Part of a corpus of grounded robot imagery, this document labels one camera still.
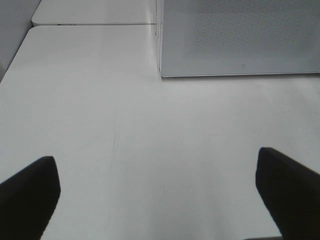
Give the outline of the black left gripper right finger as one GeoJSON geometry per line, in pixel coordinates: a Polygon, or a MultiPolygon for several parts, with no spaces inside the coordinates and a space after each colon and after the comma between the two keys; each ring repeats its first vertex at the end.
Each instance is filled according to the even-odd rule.
{"type": "Polygon", "coordinates": [[[285,240],[320,238],[320,175],[271,147],[258,152],[257,191],[285,240]]]}

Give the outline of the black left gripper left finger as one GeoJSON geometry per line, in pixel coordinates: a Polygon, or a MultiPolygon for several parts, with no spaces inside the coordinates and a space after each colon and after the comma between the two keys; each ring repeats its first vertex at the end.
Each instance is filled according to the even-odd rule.
{"type": "Polygon", "coordinates": [[[39,240],[61,195],[56,161],[44,156],[0,184],[0,238],[39,240]]]}

